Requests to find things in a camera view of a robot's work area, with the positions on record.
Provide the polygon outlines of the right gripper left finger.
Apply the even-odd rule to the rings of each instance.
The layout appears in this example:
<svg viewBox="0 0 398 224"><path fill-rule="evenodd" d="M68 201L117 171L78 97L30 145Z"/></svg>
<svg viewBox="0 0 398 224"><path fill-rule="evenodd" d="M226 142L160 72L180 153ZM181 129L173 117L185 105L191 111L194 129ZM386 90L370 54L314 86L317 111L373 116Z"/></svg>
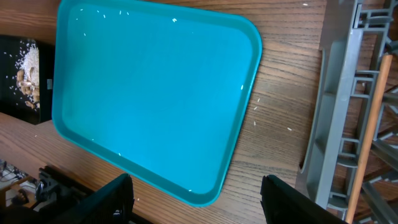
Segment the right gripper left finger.
<svg viewBox="0 0 398 224"><path fill-rule="evenodd" d="M121 174L49 222L53 224L130 223L133 205L134 191L131 176Z"/></svg>

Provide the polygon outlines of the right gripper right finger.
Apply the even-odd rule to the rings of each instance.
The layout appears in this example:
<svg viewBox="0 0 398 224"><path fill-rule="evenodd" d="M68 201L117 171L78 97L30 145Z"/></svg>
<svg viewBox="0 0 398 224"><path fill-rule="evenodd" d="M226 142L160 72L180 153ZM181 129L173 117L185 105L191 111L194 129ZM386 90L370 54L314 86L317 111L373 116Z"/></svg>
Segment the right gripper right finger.
<svg viewBox="0 0 398 224"><path fill-rule="evenodd" d="M260 194L267 224L345 224L274 175L262 178Z"/></svg>

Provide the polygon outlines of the wooden chopstick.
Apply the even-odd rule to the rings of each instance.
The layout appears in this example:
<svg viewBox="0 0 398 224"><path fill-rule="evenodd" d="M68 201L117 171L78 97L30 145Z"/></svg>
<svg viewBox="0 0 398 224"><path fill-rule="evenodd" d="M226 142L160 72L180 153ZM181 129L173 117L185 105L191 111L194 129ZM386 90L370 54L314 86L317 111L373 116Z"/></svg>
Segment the wooden chopstick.
<svg viewBox="0 0 398 224"><path fill-rule="evenodd" d="M376 131L377 119L382 104L382 98L387 83L387 78L391 67L392 58L393 58L392 55L385 55L382 58L380 71L377 77L375 91L371 103L371 109L368 116L368 123L363 138L363 145L361 147L361 152L358 159L358 168L355 173L351 196L349 198L348 209L345 218L346 223L353 222L356 206L358 203L358 198L361 191L361 186L363 183L364 173L366 171L371 144L373 141L374 133Z"/></svg>

